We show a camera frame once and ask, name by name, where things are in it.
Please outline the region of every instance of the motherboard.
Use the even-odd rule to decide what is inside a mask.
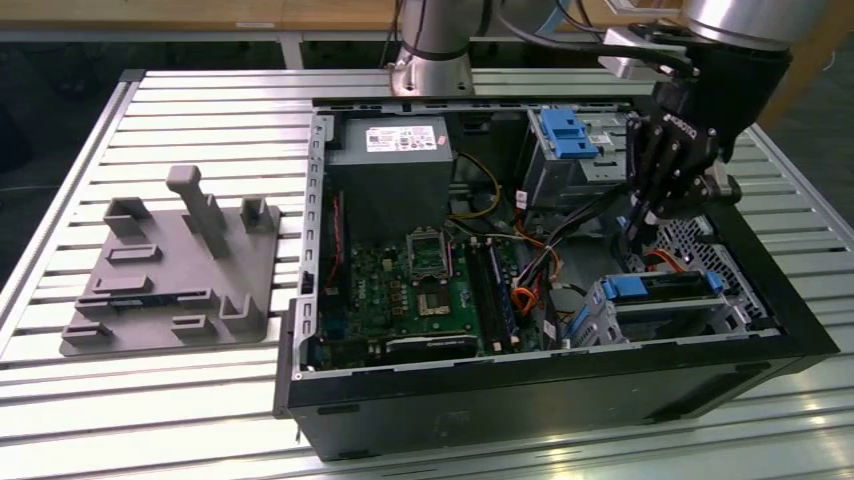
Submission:
[[[433,229],[351,245],[346,305],[322,312],[319,369],[498,355],[541,348],[510,304],[511,242]]]

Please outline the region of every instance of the floor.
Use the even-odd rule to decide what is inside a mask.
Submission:
[[[307,44],[306,66],[375,68],[381,49],[379,43]],[[479,45],[473,57],[475,67],[558,67],[569,66],[567,61],[513,44],[498,50]],[[581,61],[590,64],[593,59]],[[35,149],[30,163],[0,173],[0,284],[15,268],[126,68],[267,69],[285,68],[285,64],[274,43],[0,44],[0,107],[11,113]],[[854,39],[849,38],[833,66],[769,132],[850,223],[853,89]]]

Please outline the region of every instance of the metal slotted table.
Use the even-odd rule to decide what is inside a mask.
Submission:
[[[594,70],[479,70],[485,96],[641,95]],[[270,417],[281,317],[295,295],[313,99],[383,98],[381,71],[148,72],[119,84],[0,295],[0,479],[780,478],[854,466],[854,235],[758,128],[732,171],[740,209],[842,354],[700,419],[323,464]],[[64,358],[114,196],[181,205],[163,184],[195,163],[222,206],[283,211],[261,344],[136,358]]]

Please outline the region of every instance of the green motherboard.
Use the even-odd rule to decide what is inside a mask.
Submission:
[[[370,366],[390,340],[461,336],[474,342],[475,337],[473,356],[498,353],[482,331],[467,265],[471,246],[466,241],[446,243],[445,237],[430,240],[413,235],[385,245],[353,245],[347,306],[322,314],[321,369]],[[498,275],[509,285],[519,270],[514,245],[495,242],[494,251]],[[518,334],[519,351],[539,349],[539,329],[519,328]]]

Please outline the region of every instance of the ram slot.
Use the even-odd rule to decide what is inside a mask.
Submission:
[[[510,348],[511,343],[497,288],[494,265],[486,246],[477,244],[466,247],[466,263],[486,350],[501,353]]]
[[[489,251],[490,263],[493,264],[495,293],[499,298],[507,336],[510,337],[510,344],[515,346],[519,344],[519,327],[517,326],[517,316],[513,313],[510,290],[507,283],[505,282],[505,276],[502,275],[502,261],[498,258],[498,249],[495,248],[495,244],[487,243],[486,250]]]

